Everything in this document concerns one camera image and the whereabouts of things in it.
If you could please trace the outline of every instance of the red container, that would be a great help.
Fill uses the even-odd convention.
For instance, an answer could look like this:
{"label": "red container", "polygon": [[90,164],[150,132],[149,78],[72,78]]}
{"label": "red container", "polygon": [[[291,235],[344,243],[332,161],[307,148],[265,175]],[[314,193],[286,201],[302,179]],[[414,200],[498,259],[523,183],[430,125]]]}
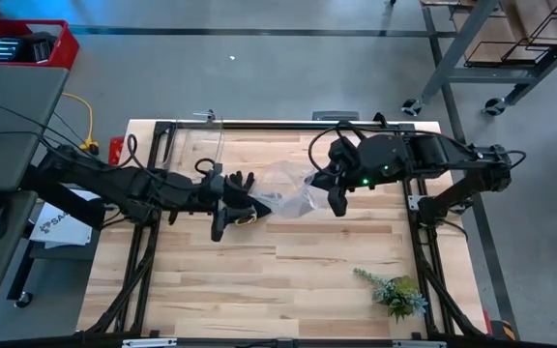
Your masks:
{"label": "red container", "polygon": [[40,64],[17,62],[1,62],[0,64],[30,67],[58,67],[71,70],[73,68],[74,58],[76,58],[76,53],[78,52],[78,41],[74,38],[73,33],[70,32],[68,22],[65,20],[0,19],[0,38],[31,34],[32,31],[27,25],[32,24],[61,26],[61,32],[48,60]]}

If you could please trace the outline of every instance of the wooden tabletop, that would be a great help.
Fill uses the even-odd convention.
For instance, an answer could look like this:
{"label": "wooden tabletop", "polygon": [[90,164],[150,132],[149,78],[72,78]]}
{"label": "wooden tabletop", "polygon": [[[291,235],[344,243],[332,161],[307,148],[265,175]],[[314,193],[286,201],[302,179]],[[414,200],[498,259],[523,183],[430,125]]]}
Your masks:
{"label": "wooden tabletop", "polygon": [[[154,123],[129,123],[128,133],[139,140],[137,155],[141,162],[147,161]],[[415,126],[439,131],[435,122],[418,122]],[[226,173],[253,171],[262,181],[264,169],[281,160],[312,169],[307,147],[318,133],[224,130],[220,162]],[[191,163],[216,153],[215,139],[204,136],[178,130],[171,170],[190,173]],[[329,134],[315,145],[314,157],[322,165],[327,162],[328,146],[335,137]],[[280,188],[285,189],[288,181],[273,177],[261,184],[267,188],[268,182],[281,183]],[[429,194],[437,194],[451,184],[448,173],[427,181]],[[216,338],[404,339],[412,332],[425,335],[423,318],[398,322],[389,318],[385,306],[371,301],[368,284],[352,274],[355,267],[360,267],[388,279],[404,275],[416,278],[401,186],[358,189],[348,195],[348,200],[345,217],[334,217],[328,209],[300,218],[270,216],[254,224],[228,227],[220,243],[210,240],[211,220],[207,216],[180,214],[172,226],[163,216],[144,331]],[[449,220],[461,224],[458,217],[450,216]],[[465,238],[452,227],[442,226],[438,233],[449,292],[484,331]],[[77,324],[80,330],[94,324],[121,289],[131,239],[132,225],[125,222],[102,232]],[[441,328],[434,293],[432,299]]]}

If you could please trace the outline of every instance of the plastic bag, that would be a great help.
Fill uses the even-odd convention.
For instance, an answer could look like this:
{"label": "plastic bag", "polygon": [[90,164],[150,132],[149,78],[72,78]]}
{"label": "plastic bag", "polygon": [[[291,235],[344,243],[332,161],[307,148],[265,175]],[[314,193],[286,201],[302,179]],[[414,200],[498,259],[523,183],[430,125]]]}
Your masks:
{"label": "plastic bag", "polygon": [[328,192],[310,185],[314,173],[310,164],[272,163],[257,176],[249,195],[283,218],[299,218],[329,208]]}

